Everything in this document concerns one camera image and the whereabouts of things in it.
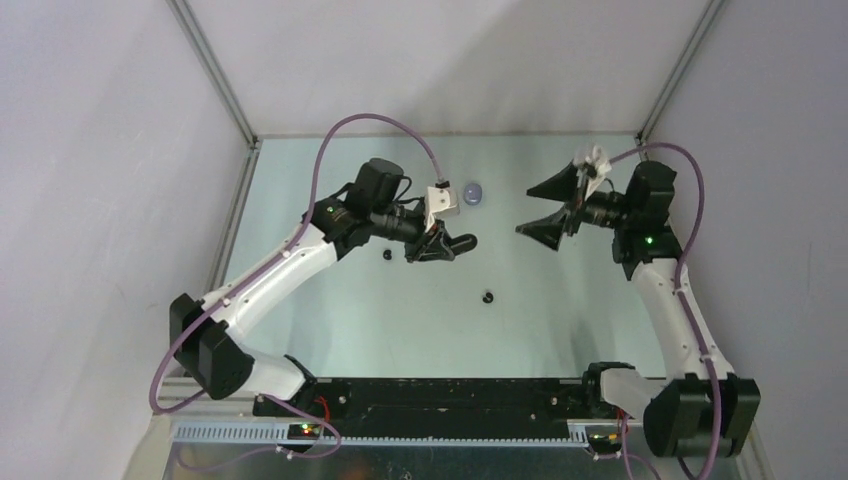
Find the purple charging case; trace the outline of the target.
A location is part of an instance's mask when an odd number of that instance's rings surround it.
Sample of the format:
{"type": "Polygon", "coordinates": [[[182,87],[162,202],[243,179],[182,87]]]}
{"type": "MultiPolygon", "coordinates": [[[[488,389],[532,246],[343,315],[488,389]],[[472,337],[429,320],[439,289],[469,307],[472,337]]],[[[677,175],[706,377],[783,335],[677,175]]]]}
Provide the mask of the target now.
{"type": "Polygon", "coordinates": [[[469,182],[464,186],[463,200],[467,205],[476,206],[483,200],[483,188],[479,183],[469,182]]]}

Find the black charging case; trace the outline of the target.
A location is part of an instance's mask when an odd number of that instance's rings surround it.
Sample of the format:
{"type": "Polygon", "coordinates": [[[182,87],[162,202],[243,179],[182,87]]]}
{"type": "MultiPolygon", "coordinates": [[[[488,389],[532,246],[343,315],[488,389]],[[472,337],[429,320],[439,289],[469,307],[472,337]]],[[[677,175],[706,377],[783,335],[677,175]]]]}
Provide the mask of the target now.
{"type": "Polygon", "coordinates": [[[463,234],[452,237],[448,246],[454,256],[460,256],[474,250],[478,245],[478,239],[474,234],[463,234]]]}

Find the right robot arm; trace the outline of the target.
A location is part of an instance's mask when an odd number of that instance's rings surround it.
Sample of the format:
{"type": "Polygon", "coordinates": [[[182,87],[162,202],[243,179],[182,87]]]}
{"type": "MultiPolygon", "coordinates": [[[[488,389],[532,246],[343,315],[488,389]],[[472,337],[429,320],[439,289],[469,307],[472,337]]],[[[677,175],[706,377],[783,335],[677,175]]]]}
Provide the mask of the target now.
{"type": "Polygon", "coordinates": [[[592,363],[582,376],[583,408],[596,418],[619,410],[640,420],[657,457],[735,457],[761,393],[754,380],[736,374],[690,296],[684,249],[668,223],[677,174],[642,162],[624,192],[599,192],[606,171],[569,164],[527,189],[528,196],[561,206],[516,228],[552,250],[584,224],[612,230],[612,259],[637,290],[659,341],[665,380],[648,379],[624,362],[592,363]]]}

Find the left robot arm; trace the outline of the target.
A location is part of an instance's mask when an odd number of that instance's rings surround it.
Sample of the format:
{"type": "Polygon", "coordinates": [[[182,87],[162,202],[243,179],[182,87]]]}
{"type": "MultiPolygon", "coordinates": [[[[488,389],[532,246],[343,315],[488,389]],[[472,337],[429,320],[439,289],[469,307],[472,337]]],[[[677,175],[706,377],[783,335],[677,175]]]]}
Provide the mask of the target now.
{"type": "Polygon", "coordinates": [[[237,392],[269,394],[292,416],[316,403],[310,373],[289,355],[247,347],[262,320],[311,277],[379,237],[400,242],[410,263],[452,261],[472,250],[472,234],[452,237],[444,220],[458,214],[446,181],[426,189],[412,207],[397,199],[401,167],[381,158],[363,164],[354,181],[317,201],[297,229],[265,259],[198,300],[182,294],[169,307],[173,358],[214,400],[237,392]]]}

